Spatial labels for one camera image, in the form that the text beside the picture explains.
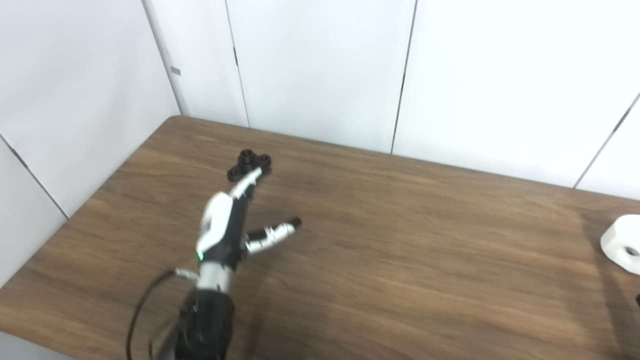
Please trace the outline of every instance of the wood grain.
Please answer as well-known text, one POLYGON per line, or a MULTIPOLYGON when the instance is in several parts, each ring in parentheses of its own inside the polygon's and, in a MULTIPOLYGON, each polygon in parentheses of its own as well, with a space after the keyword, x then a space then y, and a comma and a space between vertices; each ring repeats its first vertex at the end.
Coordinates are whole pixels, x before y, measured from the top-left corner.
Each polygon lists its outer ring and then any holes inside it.
MULTIPOLYGON (((0 330, 123 359, 138 297, 195 267, 239 150, 273 158, 248 229, 299 215, 242 264, 229 359, 635 359, 637 278, 598 239, 640 202, 203 120, 162 125, 0 290, 0 330)), ((188 284, 150 301, 136 355, 188 284)))

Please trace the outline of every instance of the black plastic part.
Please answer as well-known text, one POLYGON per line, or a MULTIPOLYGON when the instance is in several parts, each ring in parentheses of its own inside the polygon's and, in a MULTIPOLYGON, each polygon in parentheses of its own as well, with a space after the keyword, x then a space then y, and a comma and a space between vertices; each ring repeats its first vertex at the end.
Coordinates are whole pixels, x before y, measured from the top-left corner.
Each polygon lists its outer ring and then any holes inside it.
POLYGON ((271 156, 267 154, 257 155, 251 149, 245 149, 238 156, 238 164, 227 171, 227 178, 235 183, 257 168, 262 168, 263 174, 270 172, 271 156))
POLYGON ((224 360, 233 335, 235 311, 229 295, 193 290, 180 309, 175 358, 224 360))
POLYGON ((240 247, 244 231, 244 221, 249 208, 249 200, 253 195, 254 185, 250 185, 244 192, 246 196, 234 199, 229 214, 227 231, 222 239, 213 247, 202 254, 202 262, 213 261, 215 263, 229 266, 234 271, 240 261, 242 261, 243 251, 240 247))

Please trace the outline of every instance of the robotic hand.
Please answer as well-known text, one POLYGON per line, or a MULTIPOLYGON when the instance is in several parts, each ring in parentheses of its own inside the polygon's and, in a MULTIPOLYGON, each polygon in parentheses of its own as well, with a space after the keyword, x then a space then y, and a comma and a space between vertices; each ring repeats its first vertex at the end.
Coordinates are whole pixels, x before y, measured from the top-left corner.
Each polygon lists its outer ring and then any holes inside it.
MULTIPOLYGON (((244 233, 249 201, 258 180, 270 171, 268 155, 256 157, 243 150, 238 165, 229 170, 230 181, 238 181, 229 193, 213 195, 206 205, 200 224, 196 252, 200 274, 183 269, 168 271, 153 282, 143 295, 127 335, 127 359, 131 359, 131 338, 140 309, 152 288, 164 279, 179 276, 196 283, 180 309, 178 324, 164 342, 161 360, 224 360, 232 336, 235 311, 229 289, 234 272, 249 255, 266 250, 293 234, 302 224, 292 218, 253 233, 244 233)), ((152 355, 152 344, 149 343, 152 355)))

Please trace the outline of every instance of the white partition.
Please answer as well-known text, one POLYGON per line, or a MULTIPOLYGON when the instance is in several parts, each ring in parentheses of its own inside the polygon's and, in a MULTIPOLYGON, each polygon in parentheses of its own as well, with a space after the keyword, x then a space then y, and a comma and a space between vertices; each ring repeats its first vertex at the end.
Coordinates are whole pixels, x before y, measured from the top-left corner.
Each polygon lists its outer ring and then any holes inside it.
POLYGON ((420 0, 394 154, 573 186, 640 86, 635 0, 420 0))
POLYGON ((0 288, 65 220, 0 139, 0 288))
POLYGON ((251 127, 390 152, 414 0, 233 0, 251 127))
POLYGON ((179 114, 139 1, 0 1, 0 49, 0 133, 68 215, 179 114))
POLYGON ((577 188, 640 200, 639 164, 640 106, 636 103, 577 188))
POLYGON ((184 115, 247 126, 225 0, 145 0, 184 115))

